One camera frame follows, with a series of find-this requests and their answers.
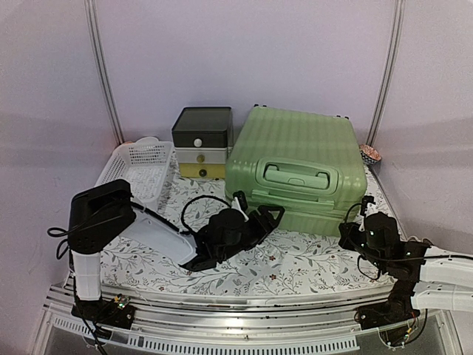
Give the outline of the green hard-shell suitcase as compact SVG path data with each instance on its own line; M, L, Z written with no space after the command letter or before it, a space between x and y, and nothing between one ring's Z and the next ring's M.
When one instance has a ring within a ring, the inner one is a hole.
M225 165L225 196L242 191L252 209L284 207L279 228L286 231L339 237L366 190L346 117L255 106Z

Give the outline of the drawer cabinet with dark top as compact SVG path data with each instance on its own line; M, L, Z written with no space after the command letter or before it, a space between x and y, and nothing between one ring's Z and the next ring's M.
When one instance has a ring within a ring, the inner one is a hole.
M184 178L223 179L234 145L229 106L187 106L171 129L180 174Z

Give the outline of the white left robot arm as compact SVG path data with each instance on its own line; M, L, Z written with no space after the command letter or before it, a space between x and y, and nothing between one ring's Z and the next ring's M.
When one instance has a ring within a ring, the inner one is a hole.
M129 330L136 308L119 294L111 301L102 297L101 253L119 237L135 240L159 251L186 271L215 268L242 251L261 244L282 221L281 206L260 205L248 209L245 193L235 192L225 208L208 219L198 231L189 224L177 227L157 212L134 200L129 182L118 179L74 196L69 228L51 227L50 237L58 237L66 250L57 258L72 258L72 315L85 325L108 325Z

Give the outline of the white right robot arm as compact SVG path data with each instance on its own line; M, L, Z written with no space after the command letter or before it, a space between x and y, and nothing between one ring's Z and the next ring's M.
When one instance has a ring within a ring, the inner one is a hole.
M358 308L362 329L379 328L418 318L422 310L472 311L472 256L428 242L403 241L395 218L380 212L372 196L356 204L360 223L344 220L339 246L358 253L378 275L395 281L386 300Z

